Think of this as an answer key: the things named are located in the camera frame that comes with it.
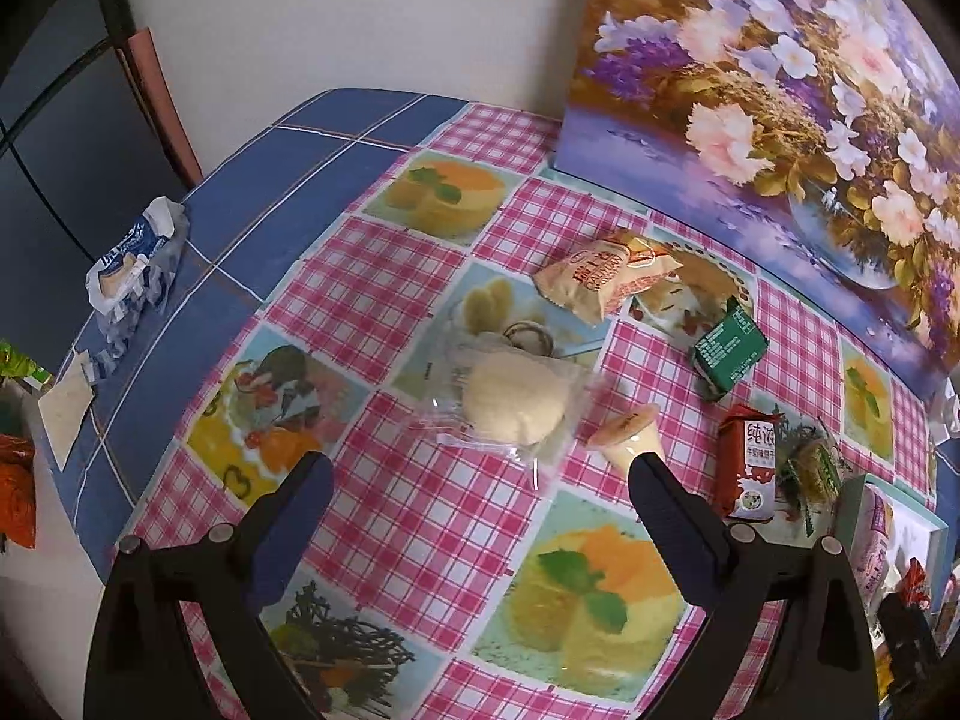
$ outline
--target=green snack bag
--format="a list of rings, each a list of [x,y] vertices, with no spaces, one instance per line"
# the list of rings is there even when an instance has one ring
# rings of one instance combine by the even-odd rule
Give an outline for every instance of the green snack bag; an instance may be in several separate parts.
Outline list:
[[[736,298],[727,300],[727,315],[690,348],[689,361],[704,382],[707,400],[719,400],[740,381],[770,346]]]

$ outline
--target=green box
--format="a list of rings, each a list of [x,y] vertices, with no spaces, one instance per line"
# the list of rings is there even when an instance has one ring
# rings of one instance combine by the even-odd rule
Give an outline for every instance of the green box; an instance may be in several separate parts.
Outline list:
[[[950,570],[950,564],[947,560],[949,526],[913,495],[871,473],[854,476],[846,480],[837,501],[836,519],[833,522],[834,536],[839,539],[847,554],[850,555],[851,549],[853,549],[853,535],[856,532],[856,517],[860,512],[863,488],[867,484],[873,485],[889,500],[896,501],[896,503],[910,509],[917,517],[933,526],[933,530],[930,532],[930,546],[926,554],[925,570],[930,579],[930,610],[937,610],[943,600],[944,587],[947,585],[947,573]],[[896,514],[894,514],[894,530],[896,530]]]
[[[727,301],[727,315],[690,348],[689,361],[707,385],[707,397],[726,395],[770,346],[740,301]]]

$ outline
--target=black object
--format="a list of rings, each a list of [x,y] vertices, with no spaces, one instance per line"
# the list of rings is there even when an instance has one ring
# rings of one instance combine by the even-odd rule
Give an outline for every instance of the black object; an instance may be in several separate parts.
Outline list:
[[[941,658],[926,617],[899,595],[886,596],[877,619],[890,651],[893,674],[887,695],[895,720],[933,720],[960,716],[960,637]]]
[[[308,453],[235,527],[221,523],[196,544],[169,549],[121,538],[90,646],[86,720],[221,718],[181,601],[200,604],[251,720],[320,717],[256,615],[280,600],[332,495],[332,464]]]
[[[643,720],[710,720],[768,601],[786,601],[743,720],[877,717],[877,676],[853,570],[832,536],[811,549],[723,524],[656,454],[634,459],[630,500],[688,603],[707,612],[697,640]]]

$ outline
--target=metal bolt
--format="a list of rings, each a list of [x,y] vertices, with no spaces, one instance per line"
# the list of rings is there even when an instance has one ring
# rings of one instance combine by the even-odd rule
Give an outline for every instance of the metal bolt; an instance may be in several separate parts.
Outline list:
[[[133,555],[142,543],[143,541],[140,540],[140,536],[133,536],[133,533],[127,533],[126,536],[120,539],[120,543],[117,544],[117,549],[124,555]]]
[[[206,534],[206,537],[213,541],[214,544],[222,544],[225,541],[230,541],[233,538],[233,526],[229,522],[219,522],[210,528],[209,533]]]
[[[733,536],[734,541],[739,541],[741,544],[749,544],[757,537],[757,531],[749,525],[737,522],[736,525],[730,528],[730,535]]]
[[[824,552],[829,552],[830,555],[839,555],[843,552],[843,544],[833,536],[824,536],[820,546],[824,548]]]

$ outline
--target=open box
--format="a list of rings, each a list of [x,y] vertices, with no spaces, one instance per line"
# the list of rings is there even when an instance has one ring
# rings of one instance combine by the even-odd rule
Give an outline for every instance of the open box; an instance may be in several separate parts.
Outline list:
[[[837,502],[834,536],[850,555],[865,485],[877,488],[894,511],[894,533],[887,544],[887,562],[896,565],[902,575],[911,557],[919,560],[930,579],[930,610],[937,610],[950,568],[947,562],[949,527],[912,495],[871,473],[848,479]]]

